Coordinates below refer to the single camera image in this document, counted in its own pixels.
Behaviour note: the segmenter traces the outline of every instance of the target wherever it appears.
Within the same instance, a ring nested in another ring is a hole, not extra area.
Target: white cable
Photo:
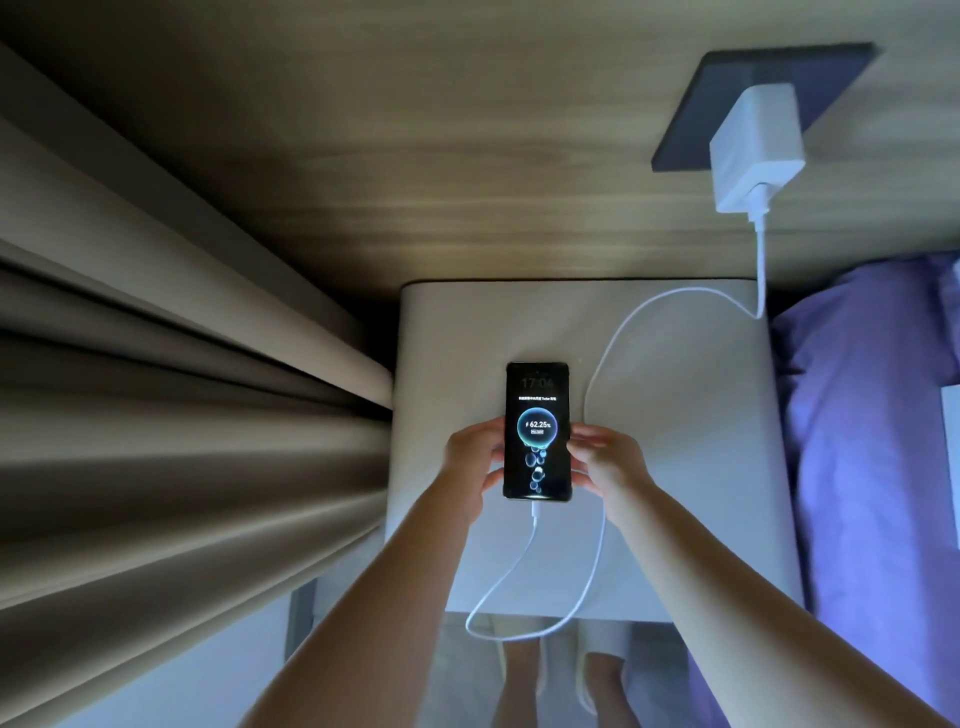
[[[593,370],[593,376],[590,377],[590,381],[587,385],[587,390],[584,392],[584,422],[588,421],[587,417],[587,405],[589,403],[590,391],[593,389],[593,383],[596,381],[597,376],[600,374],[600,370],[603,369],[603,365],[607,361],[607,356],[610,354],[613,345],[616,343],[617,338],[620,336],[620,332],[631,322],[631,320],[636,316],[640,311],[646,308],[648,305],[655,301],[660,301],[665,299],[668,296],[673,296],[675,293],[712,293],[717,296],[720,296],[723,299],[726,299],[745,314],[750,316],[750,318],[759,321],[763,318],[763,311],[766,307],[766,294],[767,294],[767,271],[766,271],[766,214],[769,211],[770,205],[770,188],[766,184],[758,184],[747,194],[747,201],[750,204],[750,212],[748,216],[750,221],[754,224],[756,230],[756,312],[751,311],[743,303],[735,299],[729,293],[724,291],[717,290],[716,288],[708,288],[707,286],[701,285],[686,285],[681,288],[672,288],[669,291],[664,291],[663,293],[658,293],[653,298],[647,299],[639,306],[634,308],[627,317],[620,323],[620,326],[616,328],[616,331],[613,332],[613,336],[610,339],[610,343],[607,344],[607,348],[604,349],[603,355],[600,357],[600,361],[597,363],[596,369]],[[584,586],[584,590],[580,592],[580,598],[577,599],[577,603],[573,605],[573,609],[569,613],[558,621],[556,624],[552,624],[546,629],[541,629],[539,632],[530,632],[525,635],[512,635],[510,637],[498,637],[496,635],[483,635],[479,632],[474,632],[470,627],[470,623],[477,616],[477,613],[480,611],[480,608],[487,602],[487,599],[496,591],[504,581],[507,580],[507,577],[514,572],[520,562],[523,561],[523,557],[527,555],[527,551],[530,550],[530,546],[533,545],[534,539],[537,537],[537,526],[540,522],[540,503],[537,501],[533,502],[531,508],[531,517],[533,518],[533,527],[530,529],[530,538],[527,540],[527,545],[523,548],[523,551],[520,552],[520,555],[516,558],[516,561],[510,566],[509,569],[496,580],[496,583],[493,584],[488,590],[487,593],[483,595],[477,605],[473,607],[473,611],[467,616],[467,623],[465,625],[467,631],[473,637],[478,640],[488,640],[491,642],[500,642],[500,643],[511,643],[511,642],[521,642],[523,640],[536,640],[541,637],[546,637],[547,635],[553,634],[558,629],[561,629],[565,624],[567,624],[571,619],[573,619],[577,612],[580,610],[580,607],[583,605],[584,601],[587,599],[587,594],[590,591],[590,587],[593,585],[593,577],[597,573],[597,567],[600,566],[600,556],[603,554],[603,541],[607,533],[607,507],[604,505],[601,509],[601,518],[603,519],[600,522],[600,538],[597,540],[597,551],[596,555],[593,557],[593,566],[590,568],[590,574],[587,577],[587,584]]]

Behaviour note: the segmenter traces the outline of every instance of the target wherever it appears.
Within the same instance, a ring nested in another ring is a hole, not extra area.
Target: person's right arm
[[[604,499],[732,728],[950,726],[661,490],[633,438],[574,425],[567,447],[574,483]]]

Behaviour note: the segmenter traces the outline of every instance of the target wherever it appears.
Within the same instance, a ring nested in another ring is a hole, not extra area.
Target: smartphone
[[[503,495],[568,501],[570,485],[570,373],[560,362],[507,365]]]

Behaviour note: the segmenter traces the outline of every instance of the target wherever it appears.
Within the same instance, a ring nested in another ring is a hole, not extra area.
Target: white shoe
[[[590,652],[599,652],[604,655],[613,655],[623,660],[624,690],[627,688],[627,658],[630,656],[630,644],[633,637],[634,624],[631,621],[611,621],[608,619],[578,619],[577,620],[577,697],[580,704],[592,716],[597,715],[593,698],[587,690],[587,681],[584,677],[584,667],[587,655]]]
[[[497,637],[512,637],[525,635],[530,632],[539,632],[546,628],[546,619],[543,617],[523,617],[520,615],[490,615],[493,633]],[[500,670],[504,680],[507,679],[507,656],[503,652],[503,643],[496,644],[500,655]],[[537,673],[537,695],[546,689],[546,638],[540,638],[540,670]]]

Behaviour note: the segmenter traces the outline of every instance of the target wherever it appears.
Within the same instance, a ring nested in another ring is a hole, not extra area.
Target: purple blanket
[[[960,381],[953,255],[865,265],[773,322],[807,606],[960,722],[960,552],[940,388]],[[706,726],[727,721],[691,660]]]

